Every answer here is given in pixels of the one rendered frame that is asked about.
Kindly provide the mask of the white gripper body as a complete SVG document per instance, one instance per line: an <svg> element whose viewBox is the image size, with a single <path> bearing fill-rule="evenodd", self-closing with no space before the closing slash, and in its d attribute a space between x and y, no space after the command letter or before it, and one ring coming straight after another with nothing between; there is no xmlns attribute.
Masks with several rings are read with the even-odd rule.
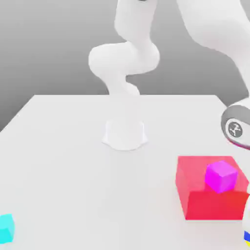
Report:
<svg viewBox="0 0 250 250"><path fill-rule="evenodd" d="M243 218L242 218L242 228L243 228L243 233L244 231L247 231L250 233L250 195L247 199L247 202L244 208L244 213L243 213Z"/></svg>

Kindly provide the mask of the small magenta cube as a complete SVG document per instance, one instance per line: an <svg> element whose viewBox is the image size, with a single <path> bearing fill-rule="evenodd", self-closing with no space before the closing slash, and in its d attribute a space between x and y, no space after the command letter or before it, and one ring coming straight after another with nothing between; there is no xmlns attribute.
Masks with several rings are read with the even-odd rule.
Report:
<svg viewBox="0 0 250 250"><path fill-rule="evenodd" d="M216 193L233 190L238 178L238 170L225 161L207 165L205 183Z"/></svg>

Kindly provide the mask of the small cyan cube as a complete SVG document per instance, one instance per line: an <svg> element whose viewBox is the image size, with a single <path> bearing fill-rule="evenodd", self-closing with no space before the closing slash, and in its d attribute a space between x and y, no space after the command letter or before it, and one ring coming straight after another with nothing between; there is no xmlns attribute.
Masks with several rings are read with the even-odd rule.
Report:
<svg viewBox="0 0 250 250"><path fill-rule="evenodd" d="M0 244L13 241L15 223L12 214L0 215Z"/></svg>

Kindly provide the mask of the large red box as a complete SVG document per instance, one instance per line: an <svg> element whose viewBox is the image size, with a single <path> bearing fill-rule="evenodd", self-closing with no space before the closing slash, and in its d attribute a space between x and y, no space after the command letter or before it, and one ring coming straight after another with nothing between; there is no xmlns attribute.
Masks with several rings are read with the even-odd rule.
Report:
<svg viewBox="0 0 250 250"><path fill-rule="evenodd" d="M238 170L233 190L216 193L205 183L207 165L225 161ZM175 183L187 220L242 220L249 181L231 156L178 156Z"/></svg>

